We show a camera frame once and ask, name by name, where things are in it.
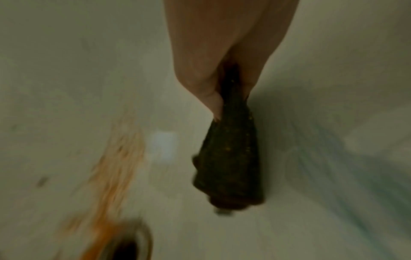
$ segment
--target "dark object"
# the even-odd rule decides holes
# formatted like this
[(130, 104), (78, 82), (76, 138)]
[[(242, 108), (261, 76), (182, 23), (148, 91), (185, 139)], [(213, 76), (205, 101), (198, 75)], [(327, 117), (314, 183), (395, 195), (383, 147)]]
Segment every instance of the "dark object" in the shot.
[(264, 202), (254, 119), (243, 100), (237, 68), (221, 84), (223, 117), (213, 121), (200, 152), (193, 184), (208, 195), (217, 214), (242, 210)]

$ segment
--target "hand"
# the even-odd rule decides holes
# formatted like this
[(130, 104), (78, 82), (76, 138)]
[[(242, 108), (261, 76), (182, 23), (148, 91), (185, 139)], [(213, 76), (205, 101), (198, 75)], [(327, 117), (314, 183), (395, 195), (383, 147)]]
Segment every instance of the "hand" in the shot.
[(237, 64), (244, 99), (281, 43), (298, 0), (164, 0), (179, 82), (221, 119), (219, 82)]

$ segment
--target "skin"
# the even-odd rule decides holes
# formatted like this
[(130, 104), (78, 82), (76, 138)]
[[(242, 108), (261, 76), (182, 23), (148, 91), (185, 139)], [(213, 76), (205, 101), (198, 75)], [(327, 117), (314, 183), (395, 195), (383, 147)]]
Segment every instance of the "skin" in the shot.
[(164, 0), (177, 79), (220, 120), (224, 68), (238, 65), (246, 99), (297, 5), (298, 0)]

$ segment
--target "white surface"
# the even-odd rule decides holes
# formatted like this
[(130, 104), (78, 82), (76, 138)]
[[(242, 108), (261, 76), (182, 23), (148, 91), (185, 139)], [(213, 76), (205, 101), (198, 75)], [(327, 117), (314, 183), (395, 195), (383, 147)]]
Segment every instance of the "white surface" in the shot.
[[(153, 229), (153, 259), (377, 259), (355, 227), (285, 177), (301, 151), (289, 127), (315, 147), (318, 123), (336, 136), (328, 141), (347, 141), (350, 156), (392, 159), (409, 174), (410, 11), (409, 0), (301, 1), (249, 100), (268, 200), (219, 218), (191, 185), (191, 155), (211, 115), (175, 81), (159, 0), (0, 1), (2, 258), (81, 254), (86, 237), (55, 232), (90, 207), (89, 192), (73, 191), (129, 109), (144, 134), (179, 137), (176, 163), (139, 168), (124, 204), (124, 217), (141, 215)], [(341, 163), (328, 149), (326, 162)], [(379, 239), (409, 259), (409, 239)]]

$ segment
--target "black object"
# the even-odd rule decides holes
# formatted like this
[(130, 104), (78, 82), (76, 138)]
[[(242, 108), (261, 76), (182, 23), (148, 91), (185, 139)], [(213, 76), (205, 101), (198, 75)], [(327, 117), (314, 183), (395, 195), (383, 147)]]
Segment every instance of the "black object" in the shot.
[(193, 185), (208, 195), (216, 212), (227, 215), (264, 202), (254, 119), (240, 91), (236, 67), (221, 83), (220, 122), (213, 121), (200, 152), (193, 157)]

